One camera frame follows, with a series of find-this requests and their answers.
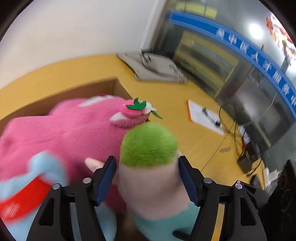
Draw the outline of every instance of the silver screw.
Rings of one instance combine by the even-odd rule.
[[[84,178],[82,180],[82,182],[85,183],[85,184],[90,183],[91,182],[91,178],[90,177]]]
[[[212,179],[206,177],[206,178],[204,179],[204,182],[207,183],[207,184],[210,184],[210,183],[212,183]]]
[[[240,183],[236,183],[236,184],[235,184],[235,187],[236,187],[237,189],[242,189],[242,185],[241,185]]]
[[[52,189],[57,190],[61,187],[61,185],[59,183],[56,183],[52,186]]]

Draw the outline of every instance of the white paper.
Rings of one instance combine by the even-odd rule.
[[[189,105],[189,112],[190,112],[190,118],[191,120],[196,123],[196,124],[200,124],[210,130],[213,130],[215,132],[217,132],[220,135],[224,135],[224,131],[222,128],[222,125],[220,127],[216,126],[213,121],[211,121],[204,112],[202,112],[203,107],[200,106],[199,104],[189,100],[188,101],[188,105]],[[213,111],[210,111],[207,109],[207,113],[208,115],[216,122],[216,121],[220,121],[219,115],[216,114]]]

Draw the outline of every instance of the plush toy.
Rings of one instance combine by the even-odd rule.
[[[52,185],[67,186],[68,180],[60,161],[49,152],[41,152],[28,162],[28,172],[0,182],[0,217],[16,241],[27,239],[30,227],[42,201]],[[71,206],[71,216],[75,217]],[[115,214],[104,204],[95,207],[107,241],[116,234]],[[78,222],[72,218],[73,234],[79,240]]]
[[[175,230],[189,234],[199,212],[181,180],[178,157],[176,138],[153,122],[129,130],[121,145],[119,192],[151,241],[177,241]]]
[[[49,150],[61,160],[69,183],[77,183],[91,175],[86,158],[119,160],[124,135],[144,123],[150,112],[157,115],[148,102],[95,96],[63,101],[47,116],[15,118],[0,137],[0,180],[24,174],[32,156]],[[114,185],[106,203],[113,210],[125,210]]]

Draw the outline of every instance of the red stripe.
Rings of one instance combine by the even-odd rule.
[[[50,188],[51,185],[36,177],[20,192],[5,201],[0,201],[2,220],[12,222],[28,215],[43,202]]]

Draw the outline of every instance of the blue gripper pad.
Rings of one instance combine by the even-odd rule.
[[[112,158],[112,160],[110,163],[108,163],[108,161],[106,162],[105,165],[107,164],[109,165],[105,169],[101,182],[99,183],[97,188],[98,192],[97,192],[96,202],[98,205],[100,205],[103,201],[106,200],[107,193],[109,191],[110,185],[112,183],[113,177],[116,172],[116,159],[114,157],[109,157],[109,158]]]
[[[186,168],[184,162],[181,158],[179,158],[179,170],[182,182],[184,184],[184,187],[186,189],[186,192],[188,194],[188,197],[191,202],[193,202],[195,205],[198,204],[198,197],[197,197],[197,187],[194,183],[191,175],[189,174],[188,169]]]

